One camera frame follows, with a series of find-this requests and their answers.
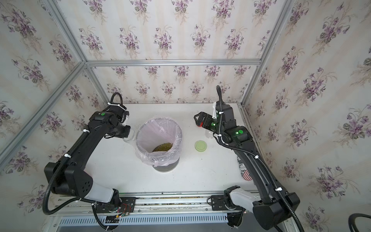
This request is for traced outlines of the light green jar lid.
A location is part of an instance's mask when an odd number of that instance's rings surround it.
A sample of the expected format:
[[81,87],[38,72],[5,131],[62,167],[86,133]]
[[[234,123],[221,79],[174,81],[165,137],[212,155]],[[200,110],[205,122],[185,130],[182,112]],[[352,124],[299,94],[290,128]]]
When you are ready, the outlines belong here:
[[199,140],[195,142],[195,149],[198,152],[204,152],[207,149],[207,143],[205,141]]

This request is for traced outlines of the clear plastic jar of beans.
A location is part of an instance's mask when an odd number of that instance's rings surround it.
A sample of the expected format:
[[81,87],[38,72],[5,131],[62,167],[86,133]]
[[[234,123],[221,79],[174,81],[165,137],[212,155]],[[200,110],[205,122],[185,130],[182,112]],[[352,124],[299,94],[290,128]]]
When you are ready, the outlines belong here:
[[208,139],[213,139],[214,138],[214,133],[212,131],[210,131],[210,130],[206,130],[205,131],[205,136]]

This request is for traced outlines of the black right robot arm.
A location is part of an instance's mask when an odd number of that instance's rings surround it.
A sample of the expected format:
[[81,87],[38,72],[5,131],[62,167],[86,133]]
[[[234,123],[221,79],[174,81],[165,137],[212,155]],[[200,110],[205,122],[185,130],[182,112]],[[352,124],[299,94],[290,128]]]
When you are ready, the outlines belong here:
[[222,99],[221,87],[216,86],[216,91],[218,101],[214,114],[200,112],[194,116],[195,123],[198,127],[212,132],[220,146],[234,151],[245,165],[260,195],[260,199],[255,200],[241,187],[230,187],[224,191],[226,207],[248,210],[265,230],[277,228],[281,222],[293,218],[298,230],[302,232],[303,225],[295,213],[300,203],[298,195],[288,192],[274,176],[257,151],[249,130],[237,125],[232,107]]

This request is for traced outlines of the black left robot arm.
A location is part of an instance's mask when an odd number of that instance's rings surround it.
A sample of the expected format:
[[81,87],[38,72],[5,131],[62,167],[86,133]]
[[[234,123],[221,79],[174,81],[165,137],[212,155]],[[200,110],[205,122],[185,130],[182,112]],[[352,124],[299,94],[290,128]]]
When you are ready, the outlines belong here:
[[45,215],[55,214],[74,201],[90,203],[95,217],[98,205],[108,206],[113,212],[121,208],[118,190],[95,183],[85,167],[103,138],[128,138],[131,130],[125,124],[128,116],[122,95],[113,93],[107,107],[90,117],[73,146],[58,161],[46,165],[48,186],[42,203]]

